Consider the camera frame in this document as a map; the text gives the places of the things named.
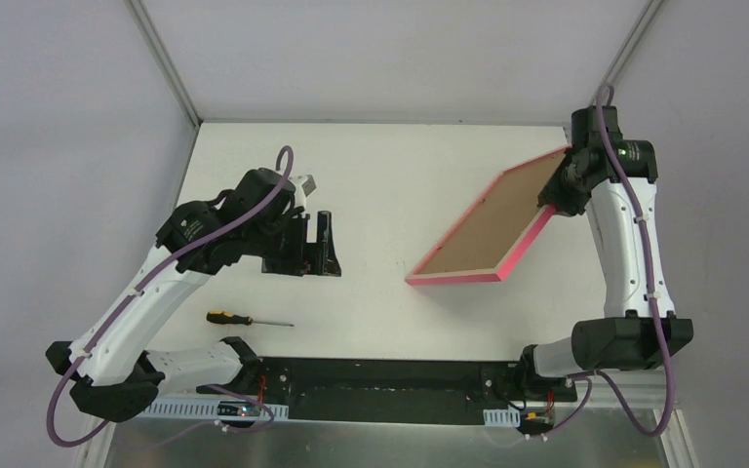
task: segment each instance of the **robotic arm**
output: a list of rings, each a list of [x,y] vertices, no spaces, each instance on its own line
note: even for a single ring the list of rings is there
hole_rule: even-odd
[[[655,153],[648,141],[623,139],[615,107],[603,108],[607,134],[629,178],[647,226],[643,232],[628,189],[608,159],[596,121],[596,107],[572,114],[572,147],[538,196],[540,205],[556,206],[560,215],[587,211],[607,296],[603,319],[575,324],[572,335],[524,349],[513,386],[526,399],[543,400],[567,375],[604,369],[649,370],[662,364],[647,291],[654,291],[670,355],[693,337],[688,319],[678,319],[664,282],[655,229]],[[645,261],[650,258],[651,274]]]
[[[222,191],[215,200],[178,206],[157,232],[156,244],[129,288],[104,316],[78,339],[57,341],[48,348],[47,359],[61,375],[77,358],[84,358],[70,377],[76,382],[70,396],[79,410],[122,422],[145,410],[159,395],[235,379],[254,380],[258,359],[239,337],[179,352],[144,347],[194,291],[243,255],[261,257],[263,273],[340,276],[331,213],[318,213],[317,242],[306,242],[305,201],[316,188],[311,175],[289,179],[249,220],[172,260],[144,288],[137,286],[172,254],[244,215],[280,182],[281,176],[273,171],[252,170],[236,189]],[[127,308],[88,347],[125,300],[130,301]]]

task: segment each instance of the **gray wall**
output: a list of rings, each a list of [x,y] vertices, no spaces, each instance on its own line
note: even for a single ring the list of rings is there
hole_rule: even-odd
[[[132,277],[192,135],[123,2],[0,1],[0,467],[71,465],[44,351]],[[82,425],[65,396],[61,432]]]
[[[659,161],[659,243],[702,466],[749,466],[749,2],[672,0],[618,83],[628,137]]]

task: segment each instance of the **black joint housing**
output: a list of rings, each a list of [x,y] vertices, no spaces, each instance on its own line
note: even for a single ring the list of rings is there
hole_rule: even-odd
[[[599,131],[594,105],[572,114],[572,146],[565,151],[564,160],[538,194],[540,206],[555,205],[559,215],[581,215],[593,188],[605,181],[621,183],[621,177],[608,157],[603,137],[611,142],[626,176],[645,178],[649,182],[658,178],[653,145],[649,141],[624,139],[615,107],[606,105],[603,111],[604,134]]]
[[[661,319],[670,355],[693,340],[690,319]],[[585,371],[643,371],[662,364],[653,319],[649,317],[587,320],[572,328],[572,356]]]

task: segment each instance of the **purple cable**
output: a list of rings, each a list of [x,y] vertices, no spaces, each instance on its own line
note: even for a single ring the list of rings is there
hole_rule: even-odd
[[[627,405],[627,402],[624,400],[624,396],[621,394],[621,391],[615,385],[615,382],[612,381],[610,376],[601,371],[598,371],[596,373],[603,377],[604,380],[606,380],[610,385],[613,393],[615,393],[615,397],[618,399],[618,402],[621,403],[621,407],[624,408],[624,412],[627,413],[627,417],[630,419],[630,422],[633,423],[636,429],[638,429],[639,432],[641,432],[645,436],[656,437],[664,432],[664,430],[667,428],[667,423],[670,421],[670,415],[673,413],[673,403],[676,395],[676,381],[674,380],[673,367],[670,363],[670,350],[667,349],[667,341],[664,338],[664,329],[661,326],[661,316],[658,310],[658,302],[656,302],[656,298],[653,297],[653,293],[655,293],[656,280],[655,275],[653,274],[653,256],[650,249],[650,233],[648,231],[648,224],[642,218],[642,204],[639,203],[639,197],[636,196],[636,191],[633,190],[633,186],[630,184],[630,179],[627,177],[627,174],[624,172],[624,169],[618,162],[618,158],[615,156],[615,151],[612,149],[612,144],[607,134],[605,112],[602,108],[602,93],[604,92],[604,90],[610,91],[608,104],[610,104],[610,102],[612,101],[613,95],[612,85],[610,84],[603,85],[599,89],[599,93],[596,95],[596,118],[599,127],[599,133],[602,136],[602,141],[604,142],[605,149],[607,150],[608,159],[610,159],[615,172],[618,174],[618,178],[621,179],[621,183],[624,186],[624,189],[627,191],[627,197],[630,199],[630,204],[633,206],[633,211],[636,212],[636,218],[638,219],[639,234],[642,237],[642,251],[645,257],[645,275],[648,282],[648,305],[650,306],[650,313],[653,316],[653,326],[656,330],[656,339],[658,340],[659,350],[661,351],[661,362],[664,366],[666,391],[664,397],[664,410],[662,411],[661,417],[659,418],[658,425],[656,425],[656,427],[652,430],[645,429],[645,427],[642,426],[642,423],[639,422],[639,419],[636,418],[636,415]]]
[[[283,146],[283,148],[280,149],[280,153],[277,155],[277,162],[276,162],[275,168],[277,171],[280,170],[280,163],[282,162],[284,155],[288,155],[288,162],[286,164],[286,169],[283,171],[283,174],[280,177],[280,180],[277,182],[276,185],[274,185],[274,188],[272,188],[271,191],[268,192],[268,195],[266,195],[265,198],[263,198],[253,208],[245,212],[242,216],[234,219],[228,224],[225,224],[220,229],[217,229],[211,234],[208,234],[207,236],[197,239],[196,241],[174,252],[168,258],[165,258],[164,260],[162,260],[158,265],[156,265],[152,270],[150,270],[150,272],[147,275],[145,275],[145,277],[142,278],[140,282],[138,282],[138,284],[135,287],[136,291],[141,292],[142,290],[144,290],[144,287],[147,286],[147,284],[150,283],[156,277],[156,275],[159,274],[159,272],[164,270],[168,265],[171,264],[171,262],[173,262],[177,258],[235,229],[236,227],[240,226],[242,223],[251,219],[257,213],[261,212],[269,203],[271,203],[271,201],[274,200],[274,197],[276,197],[277,194],[280,193],[280,191],[283,189],[283,185],[285,185],[289,181],[289,176],[292,174],[292,167],[294,166],[294,162],[295,162],[295,153],[292,151],[291,147],[288,145]],[[91,350],[96,346],[96,344],[99,342],[101,337],[105,334],[105,332],[107,332],[107,329],[110,328],[113,322],[116,321],[116,319],[122,314],[125,308],[127,308],[128,305],[130,305],[130,303],[134,300],[135,297],[138,297],[138,295],[128,295],[127,297],[122,299],[122,301],[119,303],[119,305],[116,306],[115,309],[113,309],[113,312],[111,312],[111,314],[107,317],[107,320],[105,320],[99,326],[99,329],[96,330],[96,333],[94,333],[93,337],[88,341],[88,344],[85,345],[84,350],[86,353],[91,352]],[[76,370],[79,369],[79,366],[81,366],[84,360],[85,360],[84,356],[79,356],[78,358],[76,358],[75,361],[73,361],[73,364],[71,364],[70,367],[67,368],[67,371],[61,377],[61,380],[59,381],[59,384],[56,386],[56,389],[53,391],[53,396],[51,396],[50,402],[47,405],[47,418],[46,418],[47,435],[50,437],[50,440],[53,441],[53,443],[59,447],[65,447],[65,448],[77,447],[88,442],[93,437],[95,437],[96,434],[98,434],[102,429],[104,429],[104,426],[106,426],[108,422],[106,420],[102,421],[99,424],[99,426],[97,426],[93,431],[91,431],[86,436],[80,439],[77,439],[75,441],[66,441],[62,439],[61,437],[59,437],[59,434],[56,432],[55,417],[56,417],[56,406],[59,403],[59,397],[61,396],[61,392],[64,391],[64,386],[67,384],[67,381],[70,379],[71,376],[73,376],[74,373],[76,373]]]
[[[229,425],[223,424],[221,427],[223,427],[225,429],[225,431],[230,432],[232,434],[246,433],[246,432],[256,432],[256,431],[261,431],[262,429],[265,429],[266,427],[270,426],[271,423],[274,422],[274,411],[272,411],[271,408],[269,408],[265,403],[263,403],[261,401],[258,401],[258,400],[255,400],[255,399],[253,399],[251,397],[247,397],[245,395],[240,395],[239,393],[230,392],[230,391],[225,390],[224,388],[220,387],[219,385],[208,385],[208,387],[211,388],[211,389],[213,389],[213,390],[217,390],[221,394],[227,395],[229,397],[236,398],[238,400],[246,401],[246,402],[248,402],[248,403],[250,403],[252,405],[256,405],[256,406],[262,408],[262,410],[265,411],[265,413],[268,414],[268,417],[270,418],[267,421],[263,422],[262,424],[256,424],[255,423],[255,424],[252,424],[249,427],[231,427]],[[166,444],[169,444],[169,443],[175,441],[176,439],[184,437],[184,436],[190,434],[191,432],[199,429],[202,426],[211,426],[211,425],[217,426],[215,423],[213,423],[211,421],[198,422],[198,423],[196,423],[196,424],[194,424],[194,425],[192,425],[190,427],[187,427],[187,428],[185,428],[185,429],[177,432],[176,434],[174,434],[173,436],[169,437],[168,439],[165,439],[164,441],[159,441],[156,444],[151,444],[151,445],[145,446],[145,447],[131,447],[131,446],[125,445],[124,443],[119,442],[119,441],[116,441],[116,445],[119,446],[120,449],[125,450],[125,451],[146,451],[146,450],[150,450],[150,449],[156,449],[157,447],[161,447],[163,445],[166,445]]]
[[[584,398],[581,399],[581,403],[579,403],[578,406],[575,407],[575,409],[570,413],[570,415],[567,416],[563,421],[558,423],[558,425],[556,425],[555,427],[547,431],[545,435],[549,436],[549,435],[555,434],[556,431],[566,426],[570,421],[572,421],[578,415],[578,413],[584,408],[584,406],[587,405],[587,402],[590,401],[590,395],[593,394],[593,381],[583,376],[574,377],[572,380],[586,380],[587,392],[584,393]]]

